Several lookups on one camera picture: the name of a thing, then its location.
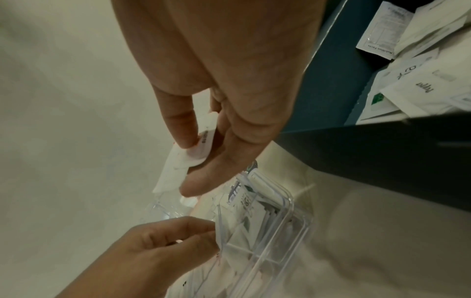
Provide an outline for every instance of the packet inside box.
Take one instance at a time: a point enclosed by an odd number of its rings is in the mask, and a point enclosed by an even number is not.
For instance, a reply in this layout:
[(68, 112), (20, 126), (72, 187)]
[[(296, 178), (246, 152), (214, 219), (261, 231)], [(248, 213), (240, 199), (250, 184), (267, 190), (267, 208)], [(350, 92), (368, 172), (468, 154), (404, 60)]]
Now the packet inside box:
[(144, 221), (182, 216), (215, 221), (220, 252), (177, 280), (171, 298), (269, 297), (312, 222), (256, 162), (200, 197), (158, 194)]

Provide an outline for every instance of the marble surface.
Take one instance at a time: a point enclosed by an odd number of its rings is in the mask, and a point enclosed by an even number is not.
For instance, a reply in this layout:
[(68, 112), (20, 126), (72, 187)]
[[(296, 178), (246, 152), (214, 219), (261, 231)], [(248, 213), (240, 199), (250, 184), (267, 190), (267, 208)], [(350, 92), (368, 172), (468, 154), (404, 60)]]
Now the marble surface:
[[(0, 296), (53, 297), (139, 222), (172, 139), (108, 1), (0, 0), (0, 99)], [(471, 297), (471, 214), (258, 161), (315, 216), (274, 297)]]

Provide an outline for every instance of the clear plastic container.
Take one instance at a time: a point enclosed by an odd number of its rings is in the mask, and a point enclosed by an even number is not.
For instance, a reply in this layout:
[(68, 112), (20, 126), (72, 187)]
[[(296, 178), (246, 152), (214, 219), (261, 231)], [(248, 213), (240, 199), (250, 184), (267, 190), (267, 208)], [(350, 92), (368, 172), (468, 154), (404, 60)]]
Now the clear plastic container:
[[(182, 291), (184, 288), (180, 297), (265, 298), (281, 282), (284, 269), (311, 226), (312, 216), (295, 206), (288, 191), (255, 167), (201, 197), (183, 198), (176, 190), (159, 195), (150, 207), (145, 222), (195, 216), (219, 224), (220, 253), (176, 282), (175, 286)], [(241, 197), (237, 196), (241, 188), (245, 198), (233, 202)], [(242, 203), (243, 212), (238, 213), (235, 224), (228, 224), (226, 209), (236, 208), (238, 203)], [(266, 223), (256, 232), (255, 242), (252, 238), (248, 244), (242, 235), (247, 235), (249, 218), (260, 206), (266, 212)], [(221, 262), (230, 265), (230, 272), (222, 269)]]

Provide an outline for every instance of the person's left hand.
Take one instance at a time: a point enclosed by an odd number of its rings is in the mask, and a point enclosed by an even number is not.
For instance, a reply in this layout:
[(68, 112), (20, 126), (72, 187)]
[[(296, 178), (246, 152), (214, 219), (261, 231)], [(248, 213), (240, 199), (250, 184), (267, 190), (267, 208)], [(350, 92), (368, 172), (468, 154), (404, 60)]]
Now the person's left hand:
[(218, 252), (214, 229), (214, 222), (195, 217), (136, 226), (56, 298), (164, 297), (180, 276)]

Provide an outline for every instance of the hand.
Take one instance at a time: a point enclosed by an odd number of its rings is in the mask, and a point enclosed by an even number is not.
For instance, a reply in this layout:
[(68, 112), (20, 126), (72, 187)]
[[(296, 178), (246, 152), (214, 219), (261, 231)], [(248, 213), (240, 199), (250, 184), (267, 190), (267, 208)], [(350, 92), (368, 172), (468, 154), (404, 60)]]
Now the hand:
[(212, 221), (181, 217), (136, 226), (56, 298), (164, 297), (180, 276), (218, 250)]
[(163, 119), (197, 142), (192, 95), (211, 88), (222, 140), (180, 188), (200, 195), (250, 164), (289, 119), (325, 0), (113, 0)]

